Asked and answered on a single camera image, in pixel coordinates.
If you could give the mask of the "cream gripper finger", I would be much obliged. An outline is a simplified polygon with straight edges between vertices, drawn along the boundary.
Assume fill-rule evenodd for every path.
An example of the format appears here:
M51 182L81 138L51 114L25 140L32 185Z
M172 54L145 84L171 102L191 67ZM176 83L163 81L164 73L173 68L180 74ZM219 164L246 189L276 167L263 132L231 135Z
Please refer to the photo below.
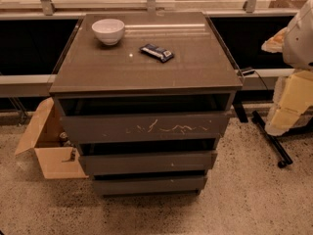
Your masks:
M261 49L269 53L282 53L286 30L285 27L279 30L262 44Z

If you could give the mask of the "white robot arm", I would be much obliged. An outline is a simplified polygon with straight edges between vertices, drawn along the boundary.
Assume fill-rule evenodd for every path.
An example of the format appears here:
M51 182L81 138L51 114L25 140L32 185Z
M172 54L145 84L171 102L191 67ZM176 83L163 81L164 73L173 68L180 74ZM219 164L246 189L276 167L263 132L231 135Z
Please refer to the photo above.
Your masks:
M265 131L281 136L313 106L313 0L307 0L289 24L266 40L261 49L282 53L283 61L294 68L288 77L279 77L268 113Z

